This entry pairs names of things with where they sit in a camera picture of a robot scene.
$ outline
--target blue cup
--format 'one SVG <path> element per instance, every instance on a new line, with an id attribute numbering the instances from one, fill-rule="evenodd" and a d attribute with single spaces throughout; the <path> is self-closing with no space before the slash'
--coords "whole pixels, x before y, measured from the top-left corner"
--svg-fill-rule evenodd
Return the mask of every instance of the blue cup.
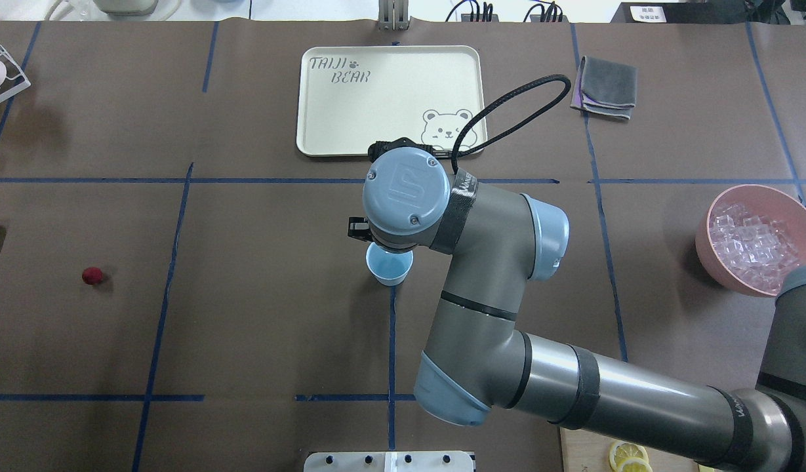
<path id="1" fill-rule="evenodd" d="M 371 243 L 367 247 L 365 262 L 379 283 L 384 286 L 396 286 L 409 274 L 409 269 L 414 263 L 414 254 L 411 251 L 402 254 L 390 253 L 376 243 Z"/>

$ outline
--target folded towel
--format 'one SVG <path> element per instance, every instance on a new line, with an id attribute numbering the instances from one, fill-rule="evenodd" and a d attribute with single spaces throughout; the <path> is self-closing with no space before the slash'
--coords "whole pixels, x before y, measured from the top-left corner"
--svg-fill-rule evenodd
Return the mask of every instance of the folded towel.
<path id="1" fill-rule="evenodd" d="M 577 68 L 571 107 L 630 119 L 636 106 L 636 68 L 583 56 Z"/>

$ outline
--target small red object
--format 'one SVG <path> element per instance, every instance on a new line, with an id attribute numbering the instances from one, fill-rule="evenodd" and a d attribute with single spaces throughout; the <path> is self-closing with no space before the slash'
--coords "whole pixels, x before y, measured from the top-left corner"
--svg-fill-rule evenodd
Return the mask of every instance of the small red object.
<path id="1" fill-rule="evenodd" d="M 96 286 L 102 281 L 102 271 L 99 267 L 89 267 L 82 271 L 82 281 L 90 286 Z"/>

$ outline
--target black rubber ring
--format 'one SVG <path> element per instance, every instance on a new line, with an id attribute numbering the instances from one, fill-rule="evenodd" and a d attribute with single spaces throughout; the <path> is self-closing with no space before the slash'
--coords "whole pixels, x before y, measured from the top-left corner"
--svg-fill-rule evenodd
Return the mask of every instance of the black rubber ring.
<path id="1" fill-rule="evenodd" d="M 478 311 L 478 313 L 484 313 L 485 315 L 489 315 L 491 317 L 498 317 L 498 319 L 508 321 L 516 321 L 517 314 L 513 313 L 513 311 L 505 311 L 499 308 L 491 307 L 490 305 L 474 302 L 468 298 L 463 298 L 463 296 L 454 295 L 446 290 L 441 292 L 441 299 L 459 305 L 459 307 L 465 307 L 472 311 Z"/>
<path id="2" fill-rule="evenodd" d="M 466 217 L 475 203 L 478 194 L 478 179 L 468 171 L 459 169 L 450 193 L 450 201 L 438 226 L 435 239 L 429 245 L 430 250 L 452 254 L 458 244 L 460 234 L 464 231 Z"/>
<path id="3" fill-rule="evenodd" d="M 525 394 L 525 388 L 528 387 L 528 380 L 531 379 L 531 338 L 525 332 L 520 331 L 519 334 L 522 334 L 522 340 L 525 344 L 525 364 L 522 366 L 522 380 L 519 381 L 516 394 L 514 394 L 513 400 L 508 405 L 505 405 L 505 410 L 510 410 L 519 403 L 522 395 Z"/>
<path id="4" fill-rule="evenodd" d="M 571 344 L 569 347 L 577 356 L 577 394 L 567 415 L 558 422 L 550 423 L 567 429 L 580 429 L 592 417 L 598 400 L 601 399 L 601 373 L 592 352 Z"/>
<path id="5" fill-rule="evenodd" d="M 709 386 L 723 395 L 723 398 L 729 403 L 729 409 L 732 410 L 732 441 L 723 456 L 708 463 L 700 462 L 699 464 L 706 467 L 717 467 L 724 463 L 740 464 L 747 458 L 750 447 L 753 445 L 753 419 L 750 418 L 750 409 L 747 409 L 744 401 L 738 397 L 722 391 L 720 388 Z"/>
<path id="6" fill-rule="evenodd" d="M 759 380 L 757 383 L 769 389 L 774 389 L 775 391 L 780 391 L 791 397 L 806 401 L 806 385 L 802 385 L 802 383 L 783 379 L 766 372 L 759 372 Z"/>
<path id="7" fill-rule="evenodd" d="M 767 394 L 781 414 L 784 415 L 784 420 L 787 421 L 787 427 L 790 428 L 790 460 L 787 461 L 787 466 L 784 472 L 799 472 L 802 467 L 802 462 L 805 460 L 805 434 L 802 432 L 802 425 L 799 424 L 799 418 L 793 413 L 793 410 L 784 403 L 784 400 L 778 398 L 776 395 Z"/>

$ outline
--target pink bowl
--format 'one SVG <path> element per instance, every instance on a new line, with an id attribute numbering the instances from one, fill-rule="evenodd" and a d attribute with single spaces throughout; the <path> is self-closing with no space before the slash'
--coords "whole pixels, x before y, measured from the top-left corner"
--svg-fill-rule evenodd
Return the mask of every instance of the pink bowl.
<path id="1" fill-rule="evenodd" d="M 715 253 L 712 237 L 709 236 L 709 220 L 714 215 L 714 209 L 721 203 L 742 203 L 754 215 L 768 215 L 774 220 L 781 220 L 787 224 L 790 236 L 796 243 L 799 252 L 799 262 L 806 264 L 806 208 L 790 195 L 769 186 L 741 185 L 733 186 L 717 196 L 709 206 L 705 217 L 700 221 L 694 242 L 697 256 L 700 258 L 706 272 L 718 283 L 729 290 L 752 296 L 775 296 L 772 293 L 757 289 L 741 281 L 729 267 L 727 267 Z"/>

